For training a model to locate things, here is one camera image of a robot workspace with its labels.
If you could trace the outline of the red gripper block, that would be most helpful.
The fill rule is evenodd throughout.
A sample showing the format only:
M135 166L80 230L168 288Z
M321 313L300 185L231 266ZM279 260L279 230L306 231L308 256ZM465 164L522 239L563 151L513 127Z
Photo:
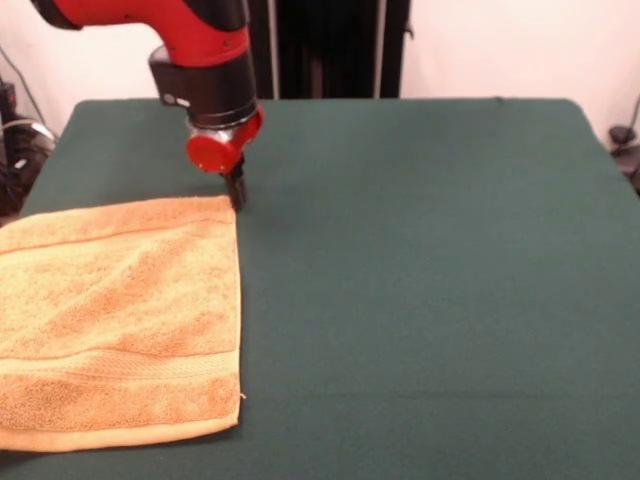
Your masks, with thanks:
M233 207L247 203L244 149L257 137L263 122L263 109L258 106L251 117L228 128L189 126L186 142L189 160L206 173L225 175L225 185Z

